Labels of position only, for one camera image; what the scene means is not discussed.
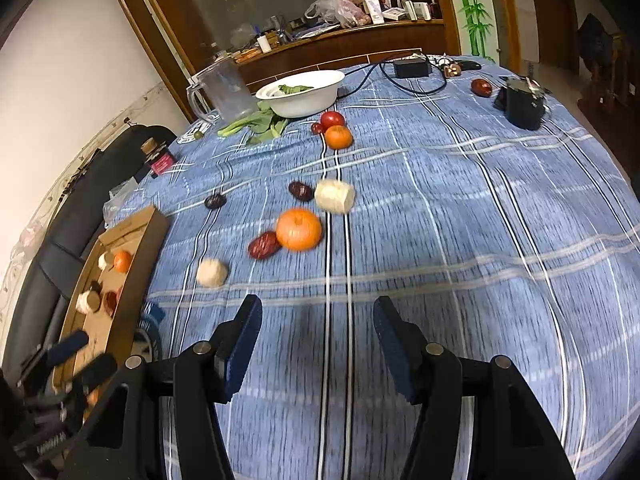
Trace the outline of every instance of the glass pitcher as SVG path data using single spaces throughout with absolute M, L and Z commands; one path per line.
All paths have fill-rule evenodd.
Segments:
M 214 124 L 220 116 L 223 122 L 218 123 L 218 127 L 221 128 L 258 109 L 256 99 L 244 84 L 236 62 L 228 56 L 217 59 L 192 79 L 195 83 L 187 88 L 189 104 L 193 112 L 207 123 Z M 204 113 L 196 102 L 195 92 L 200 89 L 204 90 L 216 109 L 209 114 Z

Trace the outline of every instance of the cardboard tray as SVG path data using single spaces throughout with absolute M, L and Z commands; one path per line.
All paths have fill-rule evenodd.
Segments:
M 62 339 L 82 328 L 89 336 L 89 343 L 55 368 L 52 385 L 56 391 L 60 391 L 75 373 L 101 352 L 113 355 L 118 366 L 122 366 L 129 357 L 148 281 L 168 228 L 168 219 L 155 207 L 148 206 L 98 236 L 76 283 L 60 334 Z M 119 249 L 133 254 L 129 272 L 123 274 L 113 268 L 100 270 L 100 255 Z M 78 295 L 88 290 L 91 280 L 97 280 L 102 285 L 102 293 L 108 290 L 115 292 L 122 286 L 113 319 L 102 306 L 87 316 L 76 310 Z

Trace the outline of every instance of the wooden door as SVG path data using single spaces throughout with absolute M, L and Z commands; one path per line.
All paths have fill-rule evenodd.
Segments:
M 533 0 L 540 63 L 578 72 L 578 24 L 574 0 Z

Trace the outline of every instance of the black leather chair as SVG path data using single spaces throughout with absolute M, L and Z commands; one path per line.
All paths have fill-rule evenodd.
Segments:
M 132 176 L 140 181 L 148 173 L 140 146 L 149 137 L 167 144 L 175 140 L 164 126 L 131 126 L 97 153 L 53 219 L 27 271 L 11 320 L 2 360 L 9 384 L 16 383 L 21 363 L 37 345 L 59 339 L 84 261 L 104 231 L 102 206 L 111 189 Z

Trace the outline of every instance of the power adapter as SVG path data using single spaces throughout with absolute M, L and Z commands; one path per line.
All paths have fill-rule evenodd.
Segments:
M 427 59 L 396 59 L 394 60 L 394 71 L 397 79 L 429 77 L 431 63 Z

